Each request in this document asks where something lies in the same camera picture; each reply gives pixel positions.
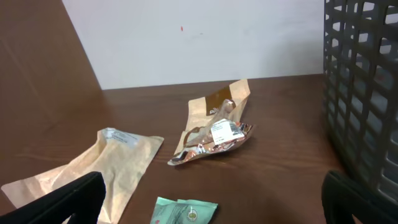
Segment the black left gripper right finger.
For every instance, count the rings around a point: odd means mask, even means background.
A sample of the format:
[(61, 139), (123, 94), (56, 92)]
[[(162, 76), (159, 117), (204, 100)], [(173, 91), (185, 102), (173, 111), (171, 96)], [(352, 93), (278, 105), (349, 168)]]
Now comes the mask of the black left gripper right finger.
[(322, 205), (327, 224), (397, 223), (397, 205), (335, 170), (324, 178)]

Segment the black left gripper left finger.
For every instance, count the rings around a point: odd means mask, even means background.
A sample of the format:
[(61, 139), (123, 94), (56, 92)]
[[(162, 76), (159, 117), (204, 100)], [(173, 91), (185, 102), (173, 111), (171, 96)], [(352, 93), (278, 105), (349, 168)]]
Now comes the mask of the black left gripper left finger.
[(102, 173), (90, 172), (13, 212), (1, 223), (96, 223), (106, 196)]

